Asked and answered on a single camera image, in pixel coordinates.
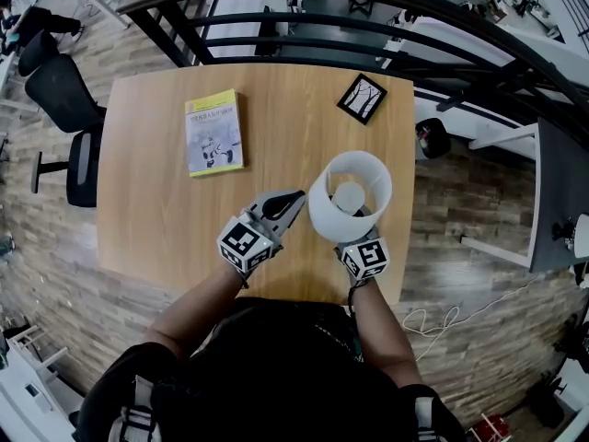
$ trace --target black railing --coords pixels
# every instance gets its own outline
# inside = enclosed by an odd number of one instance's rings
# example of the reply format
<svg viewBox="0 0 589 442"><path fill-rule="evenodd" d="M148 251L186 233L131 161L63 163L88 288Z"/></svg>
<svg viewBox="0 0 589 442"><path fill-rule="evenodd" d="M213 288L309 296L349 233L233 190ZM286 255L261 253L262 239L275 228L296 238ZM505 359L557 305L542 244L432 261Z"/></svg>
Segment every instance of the black railing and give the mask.
<svg viewBox="0 0 589 442"><path fill-rule="evenodd" d="M187 17L179 2L187 0L122 0L118 11L128 15L178 67L194 64L231 63L287 63L318 64L370 71L406 78L417 86L430 89L447 97L437 106L446 111L465 102L472 103L507 118L530 124L543 117L559 126L579 143L589 147L589 104L584 88L580 90L569 82L554 66L523 42L489 21L473 15L445 0L368 0L397 8L412 10L426 17L436 18L455 28L486 41L513 57L506 65L494 64L472 52L448 42L386 24L354 17L309 13L259 12L207 17ZM150 13L156 9L171 26L171 38ZM260 22L306 23L337 26L400 38L452 54L462 64L439 64L404 52L381 49L374 45L334 41L326 38L288 36L247 36L222 39L203 39L197 28L210 28L219 24ZM322 48L327 54L321 58L305 57L295 52L290 55L214 57L211 48L251 45L256 47L307 47ZM335 58L330 52L364 54L390 59L387 67L377 64L353 62L352 58Z"/></svg>
<svg viewBox="0 0 589 442"><path fill-rule="evenodd" d="M579 31L579 38L589 52L589 5L586 0L562 0Z"/></svg>

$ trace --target parquet floor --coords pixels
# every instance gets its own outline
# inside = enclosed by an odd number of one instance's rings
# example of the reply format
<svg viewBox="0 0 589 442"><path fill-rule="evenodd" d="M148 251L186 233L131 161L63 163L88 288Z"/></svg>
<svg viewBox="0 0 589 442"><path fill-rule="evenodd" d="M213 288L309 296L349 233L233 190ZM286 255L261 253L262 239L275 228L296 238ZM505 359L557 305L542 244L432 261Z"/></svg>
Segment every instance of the parquet floor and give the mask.
<svg viewBox="0 0 589 442"><path fill-rule="evenodd" d="M50 8L60 13L60 7ZM100 14L89 17L88 8L76 14L87 25L86 34L77 44L66 36L60 47L75 58L103 106L116 77L172 67L137 27L117 30ZM9 97L27 99L17 85ZM5 181L0 202L17 243L17 250L0 264L0 304L5 314L25 314L50 330L46 345L67 345L70 353L59 369L87 390L137 342L175 298L174 292L98 266L96 212L67 203L64 172L43 176L39 194L30 193L36 152L42 150L47 161L65 159L71 135L54 127L45 114L19 119L4 107L0 131L7 131L10 139L10 162L0 165ZM401 302L394 307L399 319L426 308L427 325L440 324L454 305L464 318L533 278L520 267L459 244L461 234L470 234L525 250L533 196L533 166L519 158L502 157L498 163L455 142L450 155L418 165L405 282ZM505 411L522 399L541 372L558 364L560 356L552 345L561 324L586 299L570 275L551 273L448 331L420 361L423 376L465 425L478 420L481 411ZM417 326L418 318L411 323ZM410 338L418 355L430 342L415 334Z"/></svg>

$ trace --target black shirt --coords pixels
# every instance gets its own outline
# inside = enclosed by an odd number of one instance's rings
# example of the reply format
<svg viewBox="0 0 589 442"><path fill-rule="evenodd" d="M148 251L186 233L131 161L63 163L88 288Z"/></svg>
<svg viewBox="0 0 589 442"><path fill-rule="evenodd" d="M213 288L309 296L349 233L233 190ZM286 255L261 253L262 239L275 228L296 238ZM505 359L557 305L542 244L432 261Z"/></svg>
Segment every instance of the black shirt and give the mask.
<svg viewBox="0 0 589 442"><path fill-rule="evenodd" d="M133 402L136 375L155 384L151 403L164 441L195 433L278 436L271 427L287 428L283 436L326 428L349 434L366 425L371 431L382 427L393 440L412 440L416 395L435 397L444 424L463 435L434 391L421 385L399 390L361 360L341 307L241 298L189 362L158 343L127 350L87 395L78 437L108 440L121 407Z"/></svg>

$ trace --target picture frame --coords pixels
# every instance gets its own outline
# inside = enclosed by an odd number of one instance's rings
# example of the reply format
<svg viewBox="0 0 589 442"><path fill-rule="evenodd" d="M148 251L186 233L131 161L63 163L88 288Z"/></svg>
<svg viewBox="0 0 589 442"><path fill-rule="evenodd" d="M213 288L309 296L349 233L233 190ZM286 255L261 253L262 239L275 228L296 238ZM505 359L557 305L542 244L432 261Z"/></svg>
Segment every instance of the picture frame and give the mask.
<svg viewBox="0 0 589 442"><path fill-rule="evenodd" d="M366 125L387 91L364 74L359 74L338 101L338 108Z"/></svg>

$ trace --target yellow book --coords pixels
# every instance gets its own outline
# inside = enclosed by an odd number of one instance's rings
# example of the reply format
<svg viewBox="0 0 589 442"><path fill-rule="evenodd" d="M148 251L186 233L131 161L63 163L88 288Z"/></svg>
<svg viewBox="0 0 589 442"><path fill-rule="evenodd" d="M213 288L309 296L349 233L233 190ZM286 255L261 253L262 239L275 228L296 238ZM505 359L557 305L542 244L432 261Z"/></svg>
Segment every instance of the yellow book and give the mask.
<svg viewBox="0 0 589 442"><path fill-rule="evenodd" d="M187 101L184 110L191 177L244 167L234 89Z"/></svg>

